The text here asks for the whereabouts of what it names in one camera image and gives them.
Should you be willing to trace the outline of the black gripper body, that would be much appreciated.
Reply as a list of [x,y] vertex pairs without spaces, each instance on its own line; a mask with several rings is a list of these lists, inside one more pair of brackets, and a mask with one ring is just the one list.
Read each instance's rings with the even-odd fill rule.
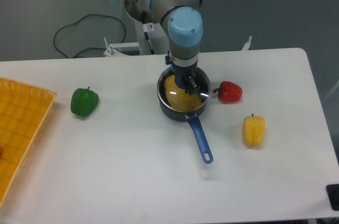
[[199,53],[191,58],[179,58],[175,56],[170,50],[165,56],[165,64],[169,65],[170,69],[176,76],[189,78],[193,76],[199,60]]

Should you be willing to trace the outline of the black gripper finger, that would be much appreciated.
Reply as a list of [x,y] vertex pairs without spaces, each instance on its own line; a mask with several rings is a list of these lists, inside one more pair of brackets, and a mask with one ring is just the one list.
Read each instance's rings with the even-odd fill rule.
[[194,76],[189,76],[189,94],[194,94],[199,91],[199,86],[194,80]]
[[192,94],[192,84],[191,84],[191,76],[184,76],[183,77],[183,84],[185,88],[185,92],[188,94]]

